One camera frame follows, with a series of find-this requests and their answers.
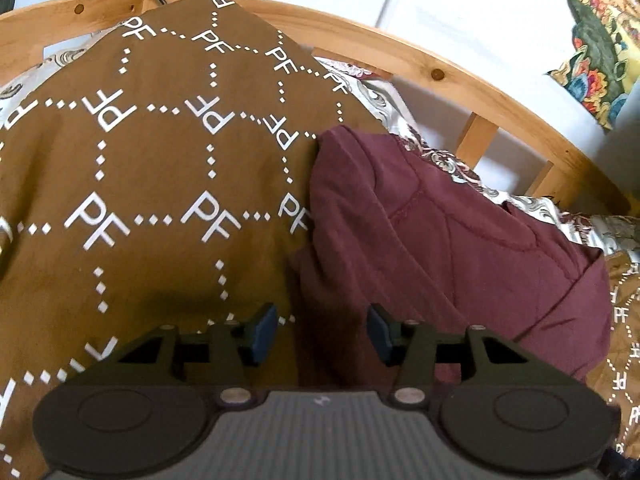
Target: silver rivet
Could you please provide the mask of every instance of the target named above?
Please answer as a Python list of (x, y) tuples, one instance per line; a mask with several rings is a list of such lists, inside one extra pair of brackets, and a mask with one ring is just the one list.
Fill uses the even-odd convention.
[(220, 400), (225, 404), (244, 404), (251, 400), (251, 392), (245, 388), (227, 388), (220, 393)]
[(426, 395), (419, 388), (400, 388), (396, 390), (394, 397), (403, 404), (420, 404), (426, 398)]

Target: wooden bed frame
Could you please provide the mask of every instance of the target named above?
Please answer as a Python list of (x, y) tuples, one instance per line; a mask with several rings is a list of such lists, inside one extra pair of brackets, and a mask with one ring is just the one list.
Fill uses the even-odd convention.
[[(385, 78), (400, 76), (471, 110), (456, 149), (456, 155), (471, 168), (501, 127), (548, 161), (528, 195), (551, 196), (568, 209), (585, 189), (612, 214), (630, 213), (630, 199), (558, 131), (513, 98), (437, 54), (317, 10), (270, 0), (234, 1), (299, 44), (311, 46), (315, 56), (352, 62)], [(0, 84), (42, 62), (44, 47), (113, 27), (158, 5), (157, 0), (53, 0), (3, 14)]]

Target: ribbed gray surface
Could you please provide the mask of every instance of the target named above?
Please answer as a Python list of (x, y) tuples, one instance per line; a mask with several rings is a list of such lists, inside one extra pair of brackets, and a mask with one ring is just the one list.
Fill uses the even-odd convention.
[[(260, 407), (226, 413), (190, 457), (148, 480), (491, 480), (462, 460), (419, 413), (373, 392), (273, 392)], [(583, 472), (567, 480), (596, 480)], [(50, 480), (74, 480), (54, 473)]]

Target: maroon hoodie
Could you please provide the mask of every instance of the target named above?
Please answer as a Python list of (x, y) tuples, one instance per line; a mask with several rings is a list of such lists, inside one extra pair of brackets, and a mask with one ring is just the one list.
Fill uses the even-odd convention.
[[(494, 205), (393, 136), (336, 127), (310, 184), (313, 244), (293, 258), (301, 382), (382, 386), (396, 368), (368, 341), (367, 306), (441, 332), (482, 324), (581, 380), (609, 349), (600, 250)], [(440, 381), (455, 381), (452, 368)]]

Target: black mechanical bracket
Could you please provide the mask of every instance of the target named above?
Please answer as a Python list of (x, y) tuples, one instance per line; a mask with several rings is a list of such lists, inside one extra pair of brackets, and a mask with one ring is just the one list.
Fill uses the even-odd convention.
[(389, 398), (397, 407), (426, 410), (435, 365), (460, 364), (436, 423), (475, 462), (526, 475), (595, 468), (620, 430), (619, 407), (484, 326), (441, 334), (373, 304), (367, 333), (380, 360), (401, 367)]
[(266, 359), (277, 327), (267, 303), (247, 322), (189, 335), (162, 325), (123, 346), (37, 406), (33, 432), (49, 467), (117, 476), (179, 460), (217, 414), (255, 404), (244, 367)]

